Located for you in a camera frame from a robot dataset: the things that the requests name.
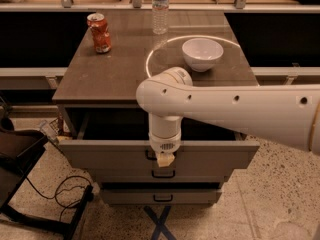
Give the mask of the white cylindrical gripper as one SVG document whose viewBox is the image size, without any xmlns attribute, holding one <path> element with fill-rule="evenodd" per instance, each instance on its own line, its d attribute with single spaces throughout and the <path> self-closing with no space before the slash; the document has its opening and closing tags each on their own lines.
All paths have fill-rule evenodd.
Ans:
<svg viewBox="0 0 320 240">
<path fill-rule="evenodd" d="M 174 152 L 181 145 L 181 122 L 179 116 L 149 114 L 149 142 L 157 153 L 159 167 L 168 167 L 175 160 Z"/>
</svg>

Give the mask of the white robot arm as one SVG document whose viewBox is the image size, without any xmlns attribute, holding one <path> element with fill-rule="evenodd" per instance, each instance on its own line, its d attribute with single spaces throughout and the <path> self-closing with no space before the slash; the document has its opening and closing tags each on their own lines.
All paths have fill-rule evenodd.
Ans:
<svg viewBox="0 0 320 240">
<path fill-rule="evenodd" d="M 319 85 L 197 87 L 173 67 L 141 82 L 136 100 L 159 164 L 179 149 L 184 118 L 320 154 Z"/>
</svg>

